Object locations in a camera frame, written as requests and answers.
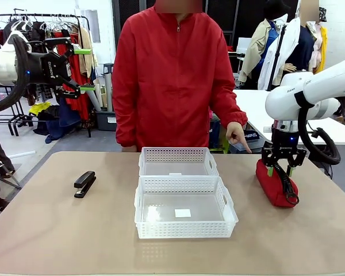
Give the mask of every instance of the red jacket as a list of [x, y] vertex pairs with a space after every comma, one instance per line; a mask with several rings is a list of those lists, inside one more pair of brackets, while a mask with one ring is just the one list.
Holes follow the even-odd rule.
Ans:
[[152, 7], [122, 29], [113, 70], [116, 140], [123, 147], [207, 147], [209, 108], [226, 128], [247, 122], [220, 27], [205, 13], [179, 25]]

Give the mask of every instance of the mannequin hand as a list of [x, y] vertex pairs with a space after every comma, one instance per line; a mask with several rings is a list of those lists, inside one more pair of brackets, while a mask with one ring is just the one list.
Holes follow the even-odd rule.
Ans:
[[137, 152], [137, 146], [133, 145], [131, 147], [123, 147], [121, 152]]
[[297, 67], [295, 67], [291, 63], [285, 63], [285, 65], [283, 66], [283, 70], [286, 72], [295, 72], [297, 71]]
[[249, 154], [252, 153], [244, 137], [243, 127], [238, 122], [231, 122], [228, 124], [226, 139], [233, 145], [241, 143]]

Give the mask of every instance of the black storage bin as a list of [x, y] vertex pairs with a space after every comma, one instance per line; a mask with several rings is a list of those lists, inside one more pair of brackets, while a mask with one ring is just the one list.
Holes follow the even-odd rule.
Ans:
[[116, 131], [115, 112], [96, 111], [99, 131]]

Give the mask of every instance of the stapler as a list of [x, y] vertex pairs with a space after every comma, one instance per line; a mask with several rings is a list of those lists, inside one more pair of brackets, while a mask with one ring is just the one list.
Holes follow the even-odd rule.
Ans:
[[83, 174], [74, 182], [74, 188], [77, 189], [77, 192], [74, 194], [76, 198], [85, 197], [88, 190], [91, 188], [93, 182], [96, 180], [96, 173], [94, 171], [88, 171]]

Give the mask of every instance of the mannequin head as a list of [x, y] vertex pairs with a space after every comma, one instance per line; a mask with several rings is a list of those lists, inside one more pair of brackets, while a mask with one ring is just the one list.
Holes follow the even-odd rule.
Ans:
[[159, 13], [201, 13], [200, 0], [156, 0], [156, 10]]
[[264, 4], [264, 17], [267, 20], [275, 20], [288, 13], [290, 7], [285, 5], [283, 0], [267, 0]]
[[307, 21], [320, 21], [319, 0], [303, 0], [300, 3], [300, 21], [305, 26]]

